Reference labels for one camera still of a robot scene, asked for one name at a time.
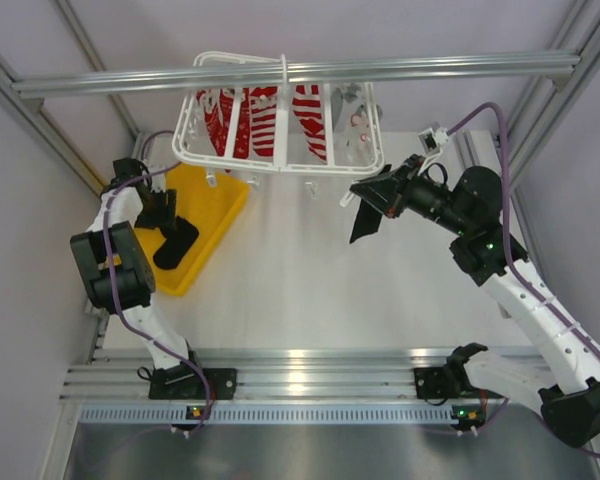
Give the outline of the black sock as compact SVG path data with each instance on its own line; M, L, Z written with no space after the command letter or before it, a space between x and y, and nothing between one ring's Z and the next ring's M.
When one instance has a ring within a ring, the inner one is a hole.
M199 238L199 230L187 219L177 216L175 223L159 229L164 241L153 255L161 270L175 270Z
M360 201L359 208L354 220L349 243L374 235L378 232L383 214L364 200Z

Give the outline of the white hanger clip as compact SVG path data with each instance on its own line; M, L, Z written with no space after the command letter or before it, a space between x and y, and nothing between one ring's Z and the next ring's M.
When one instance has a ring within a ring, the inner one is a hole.
M353 192L347 191L340 199L339 205L342 208L346 208L355 198L356 195Z

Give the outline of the white plastic clip hanger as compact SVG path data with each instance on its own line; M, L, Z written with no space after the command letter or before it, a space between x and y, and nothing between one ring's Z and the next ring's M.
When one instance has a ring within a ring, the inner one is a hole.
M246 159L233 156L234 142L238 127L241 93L244 88L250 91L256 87L268 86L235 86L229 87L236 91L226 143L223 156L218 156L208 138L204 122L203 109L198 104L196 93L200 89L226 88L200 88L189 92L183 101L175 133L171 140L171 149L176 159L189 165L201 166L212 171L230 170L245 171L265 174L309 175L309 176L342 176L361 178L377 174L385 165L384 152L380 135L381 109L377 105L375 92L370 83L357 83L361 86L359 99L364 101L368 115L371 119L375 162L368 167L339 166L335 162L334 133L332 127L331 94L336 85L301 83L302 85L318 85L322 102L322 114L325 123L326 156L327 162L322 163L308 150L307 142L301 126L292 111L292 99L295 87L276 86L278 88L278 103L275 124L274 153L272 158L259 157L251 147Z

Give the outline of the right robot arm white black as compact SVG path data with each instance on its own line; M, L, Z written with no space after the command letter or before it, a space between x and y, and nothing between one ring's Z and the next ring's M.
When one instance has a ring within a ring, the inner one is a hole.
M439 367L442 381L427 398L451 399L488 391L538 415L564 444L579 448L600 434L600 346L569 316L539 276L527 251L501 220L500 176L483 166L466 169L455 187L437 182L423 157L353 183L360 201L352 237L369 224L411 210L455 234L458 268L518 325L544 359L546 372L517 364L488 347L456 348Z

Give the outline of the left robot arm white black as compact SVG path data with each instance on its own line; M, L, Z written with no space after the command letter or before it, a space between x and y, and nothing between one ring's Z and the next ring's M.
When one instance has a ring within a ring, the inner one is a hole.
M205 388L187 340L176 333L154 303L154 267L175 270L199 239L199 230L176 214L177 193L168 189L166 168L150 170L135 158L113 163L114 178L101 193L100 209L70 249L88 300L117 316L136 335L156 372L171 376L185 397Z

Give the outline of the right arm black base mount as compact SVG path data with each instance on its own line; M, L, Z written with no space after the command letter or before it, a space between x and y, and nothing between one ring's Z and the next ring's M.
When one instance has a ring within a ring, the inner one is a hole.
M413 374L418 399L451 400L476 395L476 388L469 384L462 370L447 365L418 367L413 370Z

